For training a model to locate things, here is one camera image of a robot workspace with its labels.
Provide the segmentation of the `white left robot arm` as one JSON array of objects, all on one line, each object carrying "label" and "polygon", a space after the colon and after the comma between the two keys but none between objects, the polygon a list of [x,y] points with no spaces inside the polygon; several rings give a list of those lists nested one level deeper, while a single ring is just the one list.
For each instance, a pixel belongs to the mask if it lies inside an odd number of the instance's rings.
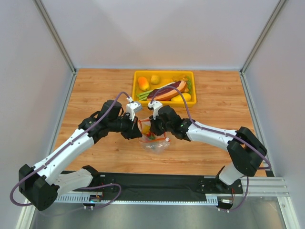
[{"label": "white left robot arm", "polygon": [[127,140],[140,138],[139,102],[130,101],[123,109],[121,103],[108,100],[101,110],[85,118],[60,147],[33,166],[19,169],[19,192],[39,211],[50,207],[58,196],[79,188],[98,186],[98,171],[84,166],[76,172],[63,170],[81,153],[95,145],[110,132],[120,133]]}]

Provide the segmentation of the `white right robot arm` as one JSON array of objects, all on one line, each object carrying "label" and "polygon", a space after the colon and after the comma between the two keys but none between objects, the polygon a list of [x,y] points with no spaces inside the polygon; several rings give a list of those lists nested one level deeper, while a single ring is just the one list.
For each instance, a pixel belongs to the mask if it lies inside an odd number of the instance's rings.
[{"label": "white right robot arm", "polygon": [[226,185],[241,177],[254,177],[266,160],[267,149],[247,127],[226,130],[207,126],[191,118],[181,118],[173,108],[155,101],[148,105],[153,111],[150,116],[150,131],[155,135],[171,133],[177,139],[202,142],[226,150],[231,164],[222,168],[218,179]]}]

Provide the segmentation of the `yellow fake lemon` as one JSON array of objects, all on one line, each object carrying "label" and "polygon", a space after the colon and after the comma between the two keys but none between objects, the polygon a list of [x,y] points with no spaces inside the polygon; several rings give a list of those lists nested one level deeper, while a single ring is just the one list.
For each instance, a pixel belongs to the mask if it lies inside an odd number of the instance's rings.
[{"label": "yellow fake lemon", "polygon": [[146,125],[142,129],[143,134],[148,134],[150,132],[150,126]]}]

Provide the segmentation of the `clear zip top bag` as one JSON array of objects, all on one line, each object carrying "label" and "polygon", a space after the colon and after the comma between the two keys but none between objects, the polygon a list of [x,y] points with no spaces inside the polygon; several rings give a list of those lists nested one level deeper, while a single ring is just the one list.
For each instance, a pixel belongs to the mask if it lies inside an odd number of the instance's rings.
[{"label": "clear zip top bag", "polygon": [[[144,126],[150,126],[150,120],[149,119],[143,119],[138,121],[138,127],[141,130],[142,133],[142,129]],[[164,151],[166,148],[168,148],[170,146],[170,138],[166,135],[163,134],[161,136],[156,136],[156,139],[153,141],[150,141],[145,134],[142,133],[142,137],[138,138],[141,147],[148,151],[148,152],[152,152],[152,153],[156,153],[159,154],[162,151]]]}]

